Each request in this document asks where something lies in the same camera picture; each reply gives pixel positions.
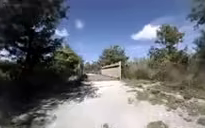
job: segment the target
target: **dirt road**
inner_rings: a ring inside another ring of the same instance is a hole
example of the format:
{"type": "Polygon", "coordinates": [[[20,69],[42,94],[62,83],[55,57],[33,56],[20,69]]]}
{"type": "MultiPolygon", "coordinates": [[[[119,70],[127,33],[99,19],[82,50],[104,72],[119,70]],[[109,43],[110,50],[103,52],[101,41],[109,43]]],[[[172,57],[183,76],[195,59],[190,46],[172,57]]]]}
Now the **dirt road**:
{"type": "Polygon", "coordinates": [[[137,101],[124,82],[107,78],[94,81],[98,76],[93,74],[89,77],[91,85],[98,88],[97,96],[60,105],[51,112],[56,119],[47,128],[146,128],[154,121],[162,121],[169,128],[203,128],[196,120],[186,121],[178,111],[168,111],[164,105],[137,101]]]}

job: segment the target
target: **dirt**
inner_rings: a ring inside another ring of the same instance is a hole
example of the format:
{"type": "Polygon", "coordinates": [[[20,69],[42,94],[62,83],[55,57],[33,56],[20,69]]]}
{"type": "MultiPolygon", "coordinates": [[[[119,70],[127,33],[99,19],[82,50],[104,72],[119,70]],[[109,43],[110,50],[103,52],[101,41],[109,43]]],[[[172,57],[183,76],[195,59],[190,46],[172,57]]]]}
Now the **dirt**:
{"type": "Polygon", "coordinates": [[[143,83],[138,89],[118,80],[97,79],[89,83],[98,88],[97,96],[86,97],[82,102],[70,100],[63,103],[50,112],[56,119],[47,128],[146,128],[157,121],[162,121],[168,128],[205,128],[197,123],[198,115],[190,116],[181,108],[169,109],[168,98],[157,101],[162,102],[159,104],[152,103],[150,99],[162,94],[161,91],[151,91],[156,83],[143,83]]]}

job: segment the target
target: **sky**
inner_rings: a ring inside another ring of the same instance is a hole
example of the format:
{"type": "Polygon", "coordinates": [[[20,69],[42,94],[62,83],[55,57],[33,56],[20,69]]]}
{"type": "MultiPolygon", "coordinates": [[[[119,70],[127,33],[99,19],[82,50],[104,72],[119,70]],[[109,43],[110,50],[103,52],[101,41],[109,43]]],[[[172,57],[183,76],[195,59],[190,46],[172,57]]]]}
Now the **sky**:
{"type": "Polygon", "coordinates": [[[191,0],[67,0],[67,4],[68,18],[56,34],[89,62],[111,45],[120,45],[130,59],[147,57],[162,24],[185,33],[179,49],[188,46],[193,51],[192,42],[199,34],[186,19],[191,0]]]}

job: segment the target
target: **wall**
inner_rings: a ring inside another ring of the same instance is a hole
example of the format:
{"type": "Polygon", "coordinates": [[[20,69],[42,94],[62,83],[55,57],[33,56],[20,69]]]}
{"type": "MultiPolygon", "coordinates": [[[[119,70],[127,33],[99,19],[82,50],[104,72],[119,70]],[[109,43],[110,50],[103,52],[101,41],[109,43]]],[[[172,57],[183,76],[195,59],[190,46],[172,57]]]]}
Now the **wall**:
{"type": "Polygon", "coordinates": [[[121,62],[102,67],[101,74],[104,76],[121,79],[121,62]]]}

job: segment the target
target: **white cloud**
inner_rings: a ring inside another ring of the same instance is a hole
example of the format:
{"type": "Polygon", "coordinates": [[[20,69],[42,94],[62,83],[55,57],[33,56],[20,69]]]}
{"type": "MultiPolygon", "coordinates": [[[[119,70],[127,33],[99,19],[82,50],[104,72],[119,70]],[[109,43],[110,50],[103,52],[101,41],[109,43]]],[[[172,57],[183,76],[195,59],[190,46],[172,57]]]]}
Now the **white cloud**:
{"type": "Polygon", "coordinates": [[[147,24],[137,33],[131,35],[133,40],[152,40],[156,38],[156,31],[159,29],[159,25],[147,24]]]}
{"type": "Polygon", "coordinates": [[[56,29],[55,30],[55,35],[57,35],[59,37],[67,37],[67,36],[69,36],[69,33],[68,33],[68,31],[65,28],[62,29],[62,30],[56,29]]]}
{"type": "Polygon", "coordinates": [[[75,21],[75,27],[76,27],[77,29],[83,29],[84,26],[85,26],[85,24],[83,23],[82,20],[77,19],[77,20],[75,21]]]}

